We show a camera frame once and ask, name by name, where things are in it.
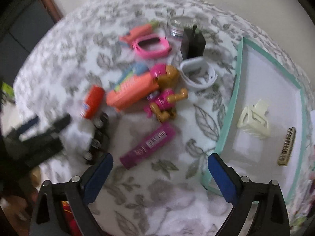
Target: tablecloth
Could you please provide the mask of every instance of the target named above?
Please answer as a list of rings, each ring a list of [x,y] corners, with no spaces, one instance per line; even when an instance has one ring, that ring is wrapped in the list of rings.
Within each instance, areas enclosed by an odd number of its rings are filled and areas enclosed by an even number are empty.
[[[14,83],[16,105],[23,120],[34,114],[40,124],[33,133],[43,131],[58,116],[76,106],[92,84],[108,90],[122,70],[139,59],[122,48],[118,35],[134,26],[156,19],[159,33],[167,34],[167,19],[175,15],[196,18],[207,41],[204,56],[217,62],[218,85],[207,91],[189,92],[189,99],[177,105],[178,118],[172,122],[175,139],[131,170],[119,156],[134,147],[159,123],[147,119],[140,110],[118,114],[108,107],[114,169],[97,200],[90,204],[100,226],[112,235],[215,235],[231,205],[207,192],[200,175],[207,169],[207,156],[219,137],[229,102],[237,59],[237,44],[243,36],[274,56],[303,86],[308,117],[307,150],[297,189],[288,204],[290,221],[301,209],[310,173],[314,109],[311,84],[304,71],[266,32],[230,11],[203,0],[91,0],[59,21],[41,39],[25,61]],[[182,60],[180,43],[169,38],[173,51],[166,59],[147,61],[170,63]],[[89,145],[93,127],[74,120],[62,132],[62,154],[41,165],[43,180],[68,181],[87,168],[83,153]],[[249,229],[255,207],[242,234]]]

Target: tray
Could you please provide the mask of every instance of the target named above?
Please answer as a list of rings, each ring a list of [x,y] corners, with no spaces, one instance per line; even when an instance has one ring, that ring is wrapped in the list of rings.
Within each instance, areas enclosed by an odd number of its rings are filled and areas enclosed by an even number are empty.
[[[254,42],[243,38],[237,48],[235,87],[214,152],[239,176],[268,183],[276,179],[286,203],[292,197],[305,151],[306,112],[301,86],[276,59]],[[270,137],[259,140],[237,128],[243,108],[259,99],[269,104]],[[288,166],[279,166],[287,129],[295,127],[296,138]],[[208,190],[220,194],[209,171],[202,177]]]

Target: round table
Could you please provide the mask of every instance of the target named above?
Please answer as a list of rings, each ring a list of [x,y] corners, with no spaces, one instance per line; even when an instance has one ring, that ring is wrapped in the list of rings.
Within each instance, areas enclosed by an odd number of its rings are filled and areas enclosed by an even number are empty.
[[[290,221],[301,208],[309,176],[307,157],[311,153],[311,123],[314,97],[303,70],[267,33],[230,11],[203,0],[91,0],[59,21],[37,44],[14,84],[17,108],[24,120],[37,114],[44,130],[50,122],[73,111],[92,84],[108,90],[130,63],[139,60],[118,43],[132,27],[150,20],[161,21],[159,32],[166,33],[167,19],[175,15],[195,17],[203,26],[207,41],[204,56],[217,62],[219,89],[190,92],[177,105],[178,118],[172,122],[175,139],[131,170],[119,157],[159,126],[142,111],[122,114],[104,108],[110,117],[114,169],[97,200],[90,204],[101,227],[112,235],[215,235],[231,205],[200,184],[207,169],[207,156],[215,147],[226,107],[231,96],[237,44],[248,36],[274,56],[303,85],[308,115],[307,153],[296,193],[287,206]],[[180,42],[169,38],[169,57],[147,61],[178,66],[182,60]],[[83,152],[92,137],[89,127],[74,120],[63,131],[62,154],[41,165],[43,180],[68,181],[86,169]],[[246,222],[242,233],[248,230]]]

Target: purple tube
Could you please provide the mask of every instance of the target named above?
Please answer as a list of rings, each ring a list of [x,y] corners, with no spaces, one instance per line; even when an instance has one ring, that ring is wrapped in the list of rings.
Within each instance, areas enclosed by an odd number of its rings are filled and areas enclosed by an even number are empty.
[[[170,123],[165,122],[152,134],[143,139],[139,145],[119,159],[126,169],[130,169],[173,139],[175,134],[176,131]]]

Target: metal screw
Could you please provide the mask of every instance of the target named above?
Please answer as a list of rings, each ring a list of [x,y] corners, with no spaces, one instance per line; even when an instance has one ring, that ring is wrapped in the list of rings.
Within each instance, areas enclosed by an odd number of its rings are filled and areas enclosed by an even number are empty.
[[[272,183],[273,185],[275,185],[275,186],[277,186],[277,185],[279,184],[279,182],[278,182],[277,180],[275,180],[275,179],[272,179],[272,180],[271,180],[271,183]]]
[[[75,183],[75,182],[80,181],[80,179],[81,178],[79,176],[74,176],[73,178],[71,178],[71,181]]]
[[[43,183],[42,183],[42,186],[47,186],[47,185],[49,185],[49,180],[45,180]]]
[[[241,180],[242,180],[244,183],[248,183],[248,182],[249,182],[249,177],[248,177],[248,176],[242,176],[242,177],[241,177]]]

